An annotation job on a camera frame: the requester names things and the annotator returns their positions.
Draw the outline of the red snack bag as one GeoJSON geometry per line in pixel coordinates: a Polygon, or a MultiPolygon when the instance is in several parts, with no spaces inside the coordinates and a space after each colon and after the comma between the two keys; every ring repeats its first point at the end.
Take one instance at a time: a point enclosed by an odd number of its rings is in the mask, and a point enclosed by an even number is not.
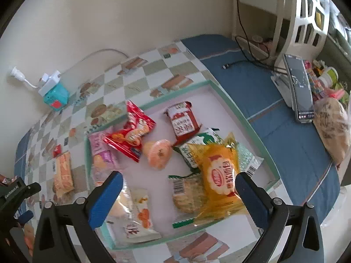
{"type": "Polygon", "coordinates": [[[138,163],[142,153],[141,139],[155,128],[156,122],[131,100],[126,102],[126,107],[127,122],[123,129],[107,134],[103,140],[113,149],[138,163]]]}

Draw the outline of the white power strip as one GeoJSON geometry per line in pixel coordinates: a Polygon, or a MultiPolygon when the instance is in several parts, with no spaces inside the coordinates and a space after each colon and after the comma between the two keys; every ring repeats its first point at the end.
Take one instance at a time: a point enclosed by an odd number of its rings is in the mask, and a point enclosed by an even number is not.
{"type": "Polygon", "coordinates": [[[51,75],[44,73],[38,82],[38,93],[44,97],[51,89],[53,89],[61,79],[61,73],[55,71],[51,75]]]}

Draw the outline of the white tray with green rim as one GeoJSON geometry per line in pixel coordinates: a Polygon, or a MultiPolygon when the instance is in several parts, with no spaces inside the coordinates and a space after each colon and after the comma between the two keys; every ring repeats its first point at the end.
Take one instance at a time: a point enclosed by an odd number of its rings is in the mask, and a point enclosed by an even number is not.
{"type": "MultiPolygon", "coordinates": [[[[263,158],[263,164],[259,166],[257,171],[250,171],[253,181],[258,186],[267,192],[272,192],[276,186],[281,184],[276,164],[263,142],[245,120],[234,101],[211,80],[193,84],[143,105],[142,110],[156,121],[155,129],[144,137],[144,141],[160,139],[175,141],[171,123],[164,111],[168,106],[183,100],[191,102],[192,110],[202,123],[203,128],[218,128],[221,137],[232,132],[238,142],[242,143],[255,156],[263,158]]],[[[225,229],[242,231],[245,238],[248,239],[255,240],[258,237],[259,233],[247,211],[221,221],[213,221],[199,226],[191,223],[183,227],[173,227],[176,221],[188,219],[188,215],[178,211],[175,207],[171,196],[172,186],[168,180],[169,175],[187,176],[190,174],[188,165],[179,153],[173,152],[170,161],[161,171],[149,167],[146,157],[141,157],[139,162],[135,162],[127,156],[119,154],[118,160],[123,168],[123,177],[127,183],[133,188],[147,189],[150,195],[152,222],[156,231],[160,232],[161,238],[145,243],[123,243],[121,233],[117,231],[111,218],[108,218],[100,228],[103,242],[107,247],[117,251],[145,248],[188,238],[200,231],[208,231],[211,234],[222,236],[225,229]]]]}

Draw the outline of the clear cracker packet green ends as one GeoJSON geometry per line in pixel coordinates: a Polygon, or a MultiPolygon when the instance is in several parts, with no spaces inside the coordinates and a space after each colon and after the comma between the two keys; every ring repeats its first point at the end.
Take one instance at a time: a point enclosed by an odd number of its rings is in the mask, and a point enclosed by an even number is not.
{"type": "Polygon", "coordinates": [[[173,203],[181,212],[172,227],[178,229],[193,224],[201,208],[208,200],[202,175],[200,173],[191,173],[187,176],[169,175],[168,180],[172,186],[173,203]]]}

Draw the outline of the pink cake roll packet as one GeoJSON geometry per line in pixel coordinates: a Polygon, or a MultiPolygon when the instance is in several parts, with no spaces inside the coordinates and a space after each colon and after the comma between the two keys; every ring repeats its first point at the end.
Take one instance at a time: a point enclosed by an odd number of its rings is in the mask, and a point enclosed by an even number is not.
{"type": "Polygon", "coordinates": [[[101,186],[113,171],[120,171],[117,152],[112,149],[104,138],[113,132],[113,127],[94,132],[89,135],[92,153],[92,179],[96,186],[101,186]]]}

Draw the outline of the teal toy box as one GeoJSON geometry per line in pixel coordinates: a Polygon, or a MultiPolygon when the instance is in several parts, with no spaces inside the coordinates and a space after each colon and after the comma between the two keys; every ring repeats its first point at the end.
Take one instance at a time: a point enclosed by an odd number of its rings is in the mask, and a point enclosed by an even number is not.
{"type": "Polygon", "coordinates": [[[69,96],[68,90],[58,83],[44,95],[43,101],[54,111],[60,111],[67,105],[69,96]]]}

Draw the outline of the white crispy snack bag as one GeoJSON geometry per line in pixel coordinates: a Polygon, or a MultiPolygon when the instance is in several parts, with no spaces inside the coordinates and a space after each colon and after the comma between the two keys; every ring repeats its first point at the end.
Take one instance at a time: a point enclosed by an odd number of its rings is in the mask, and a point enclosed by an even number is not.
{"type": "Polygon", "coordinates": [[[131,216],[122,223],[123,241],[135,244],[160,239],[161,234],[154,229],[152,223],[148,191],[132,188],[131,200],[131,216]]]}

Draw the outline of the green biscuit packet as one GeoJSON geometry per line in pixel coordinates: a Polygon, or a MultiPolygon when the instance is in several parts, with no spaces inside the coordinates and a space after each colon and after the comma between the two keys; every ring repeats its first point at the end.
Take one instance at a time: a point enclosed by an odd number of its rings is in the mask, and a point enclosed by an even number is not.
{"type": "Polygon", "coordinates": [[[203,146],[212,143],[222,143],[222,138],[219,135],[219,131],[220,130],[218,128],[207,128],[203,132],[197,133],[184,144],[173,146],[173,150],[181,154],[192,173],[199,170],[196,160],[197,155],[203,152],[203,146]]]}

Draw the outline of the clear pale yellow cake packet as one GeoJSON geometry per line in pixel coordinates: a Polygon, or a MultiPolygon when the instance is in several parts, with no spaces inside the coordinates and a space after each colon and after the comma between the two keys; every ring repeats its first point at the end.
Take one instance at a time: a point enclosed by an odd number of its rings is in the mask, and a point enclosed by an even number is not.
{"type": "Polygon", "coordinates": [[[132,219],[133,198],[127,182],[123,183],[123,188],[111,207],[108,215],[118,219],[132,219]]]}

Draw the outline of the printed plastic bag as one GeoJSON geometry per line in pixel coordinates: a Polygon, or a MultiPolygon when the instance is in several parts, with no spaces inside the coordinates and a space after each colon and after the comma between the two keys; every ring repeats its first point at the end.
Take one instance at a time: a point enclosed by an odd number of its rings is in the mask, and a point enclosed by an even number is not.
{"type": "Polygon", "coordinates": [[[350,117],[332,97],[317,100],[314,110],[313,124],[333,162],[339,165],[350,149],[350,117]]]}

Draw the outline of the orange yellow bread packet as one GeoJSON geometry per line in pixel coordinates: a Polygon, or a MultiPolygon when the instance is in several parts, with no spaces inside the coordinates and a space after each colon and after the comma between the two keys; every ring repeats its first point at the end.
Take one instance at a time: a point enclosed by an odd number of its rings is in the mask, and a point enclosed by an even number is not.
{"type": "Polygon", "coordinates": [[[245,205],[235,189],[240,173],[236,139],[229,133],[221,144],[203,146],[197,155],[203,186],[208,200],[195,218],[196,223],[221,220],[242,213],[245,205]]]}

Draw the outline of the round steamed cake packet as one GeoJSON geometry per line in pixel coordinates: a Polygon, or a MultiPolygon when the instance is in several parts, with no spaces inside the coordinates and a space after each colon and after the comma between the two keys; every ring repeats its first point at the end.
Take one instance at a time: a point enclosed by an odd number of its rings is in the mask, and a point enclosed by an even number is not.
{"type": "Polygon", "coordinates": [[[143,146],[143,154],[150,167],[162,170],[172,155],[172,146],[168,140],[148,141],[143,146]]]}

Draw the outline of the green white snack packet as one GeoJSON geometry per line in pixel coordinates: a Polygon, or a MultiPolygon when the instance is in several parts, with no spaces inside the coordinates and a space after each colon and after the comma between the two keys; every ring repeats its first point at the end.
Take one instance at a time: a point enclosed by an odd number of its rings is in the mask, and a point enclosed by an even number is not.
{"type": "Polygon", "coordinates": [[[253,177],[253,175],[263,163],[264,159],[255,156],[240,142],[237,143],[236,147],[238,152],[238,164],[240,172],[247,173],[250,178],[253,177]]]}

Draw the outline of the red white milk snack packet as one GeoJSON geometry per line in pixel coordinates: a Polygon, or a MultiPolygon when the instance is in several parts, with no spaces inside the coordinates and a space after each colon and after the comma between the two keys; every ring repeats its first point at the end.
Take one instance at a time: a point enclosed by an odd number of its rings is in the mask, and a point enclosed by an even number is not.
{"type": "Polygon", "coordinates": [[[164,113],[170,119],[176,141],[173,146],[183,144],[195,136],[202,124],[197,121],[190,101],[181,101],[166,108],[164,113]]]}

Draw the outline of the small red candy wrapper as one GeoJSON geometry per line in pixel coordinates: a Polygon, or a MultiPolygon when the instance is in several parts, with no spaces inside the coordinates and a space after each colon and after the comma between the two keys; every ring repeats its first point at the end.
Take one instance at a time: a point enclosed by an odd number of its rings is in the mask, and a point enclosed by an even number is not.
{"type": "Polygon", "coordinates": [[[58,144],[57,146],[54,147],[54,150],[53,150],[53,158],[56,158],[58,157],[60,154],[62,153],[62,147],[61,147],[61,144],[58,144]]]}

